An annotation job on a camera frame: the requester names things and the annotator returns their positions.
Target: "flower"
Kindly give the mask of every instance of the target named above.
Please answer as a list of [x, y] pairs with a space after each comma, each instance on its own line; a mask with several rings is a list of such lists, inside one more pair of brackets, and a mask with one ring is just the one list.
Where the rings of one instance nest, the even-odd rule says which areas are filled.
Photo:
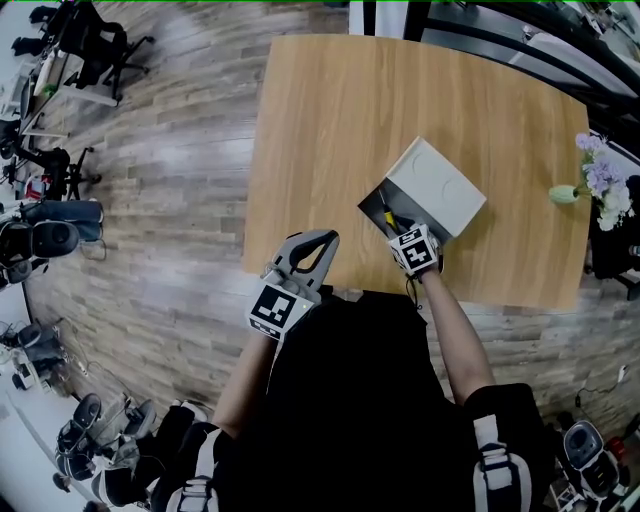
[[600, 217], [598, 219], [598, 225], [602, 231], [611, 231], [616, 225], [616, 220], [611, 217]]
[[600, 210], [600, 218], [598, 219], [600, 229], [611, 231], [627, 215], [635, 216], [635, 212], [631, 209], [626, 178], [605, 151], [606, 140], [586, 133], [579, 133], [576, 135], [576, 146], [584, 151], [582, 160], [584, 181], [576, 190], [578, 193], [584, 192], [585, 189], [589, 190], [596, 199], [595, 204]]
[[597, 154], [593, 161], [582, 165], [587, 186], [591, 195], [602, 199], [603, 194], [612, 185], [624, 186], [624, 178], [618, 167], [605, 154]]
[[605, 143], [600, 137], [579, 133], [576, 135], [576, 146], [583, 151], [598, 151], [604, 147]]

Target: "screwdriver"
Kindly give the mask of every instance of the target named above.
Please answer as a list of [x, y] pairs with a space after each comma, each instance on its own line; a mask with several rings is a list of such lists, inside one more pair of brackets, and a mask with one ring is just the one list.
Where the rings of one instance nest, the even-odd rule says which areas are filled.
[[398, 235], [398, 224], [396, 223], [396, 219], [393, 216], [393, 212], [391, 208], [387, 205], [387, 202], [384, 200], [384, 195], [382, 195], [382, 189], [378, 189], [378, 193], [380, 194], [380, 199], [382, 200], [382, 208], [384, 211], [384, 219], [387, 222], [387, 225], [393, 230], [393, 232]]

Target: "purple flower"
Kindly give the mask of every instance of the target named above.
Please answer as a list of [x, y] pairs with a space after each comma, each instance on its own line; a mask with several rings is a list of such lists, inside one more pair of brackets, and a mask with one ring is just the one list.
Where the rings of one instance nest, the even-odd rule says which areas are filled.
[[622, 173], [606, 155], [596, 155], [593, 163], [584, 164], [582, 169], [591, 194], [599, 199], [610, 187], [624, 185]]
[[600, 137], [579, 133], [576, 135], [576, 146], [583, 151], [598, 151], [604, 146], [604, 141]]

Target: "shoulder strap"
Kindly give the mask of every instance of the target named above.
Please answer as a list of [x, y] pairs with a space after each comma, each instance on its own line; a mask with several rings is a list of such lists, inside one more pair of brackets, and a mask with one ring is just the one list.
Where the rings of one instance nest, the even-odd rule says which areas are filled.
[[216, 429], [207, 435], [198, 451], [195, 471], [197, 476], [187, 480], [182, 489], [171, 495], [167, 512], [218, 512], [218, 495], [212, 485], [216, 467], [213, 446], [221, 432], [222, 430]]
[[481, 459], [473, 472], [476, 512], [520, 510], [531, 506], [531, 474], [527, 463], [498, 440], [495, 414], [473, 422]]

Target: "black shirt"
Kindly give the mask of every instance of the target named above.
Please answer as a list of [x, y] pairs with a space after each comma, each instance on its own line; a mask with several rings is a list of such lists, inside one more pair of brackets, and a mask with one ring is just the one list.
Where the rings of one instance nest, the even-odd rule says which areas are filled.
[[260, 414], [214, 473], [220, 510], [473, 510], [473, 419], [529, 465], [533, 507], [553, 471], [524, 384], [444, 397], [426, 324], [407, 297], [314, 309], [287, 336]]

